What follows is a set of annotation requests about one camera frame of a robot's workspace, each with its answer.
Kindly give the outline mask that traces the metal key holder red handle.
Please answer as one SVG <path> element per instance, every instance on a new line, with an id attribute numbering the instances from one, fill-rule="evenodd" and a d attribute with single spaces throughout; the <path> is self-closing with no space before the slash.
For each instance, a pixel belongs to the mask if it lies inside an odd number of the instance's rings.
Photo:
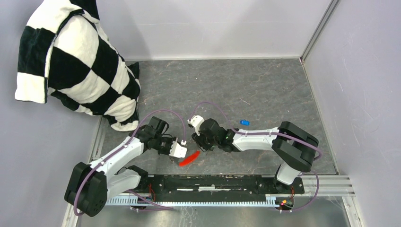
<path id="1" fill-rule="evenodd" d="M 185 157 L 184 159 L 172 157 L 172 158 L 170 158 L 170 162 L 179 167 L 188 166 L 189 164 L 193 163 L 198 158 L 200 153 L 201 152 L 199 150 L 197 150 L 193 154 L 190 154 L 188 157 Z"/>

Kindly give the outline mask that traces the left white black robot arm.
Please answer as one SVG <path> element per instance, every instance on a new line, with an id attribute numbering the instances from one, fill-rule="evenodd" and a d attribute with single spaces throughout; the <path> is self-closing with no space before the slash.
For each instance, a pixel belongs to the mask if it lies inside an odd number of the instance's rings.
<path id="1" fill-rule="evenodd" d="M 165 135 L 164 129 L 169 124 L 157 117 L 152 117 L 148 124 L 138 127 L 124 141 L 106 155 L 90 162 L 79 162 L 72 170 L 64 195 L 67 203 L 73 206 L 76 216 L 97 215 L 109 198 L 134 189 L 144 192 L 148 188 L 147 172 L 138 167 L 124 166 L 147 150 L 156 150 L 158 154 L 183 158 L 186 154 L 186 142 Z"/>

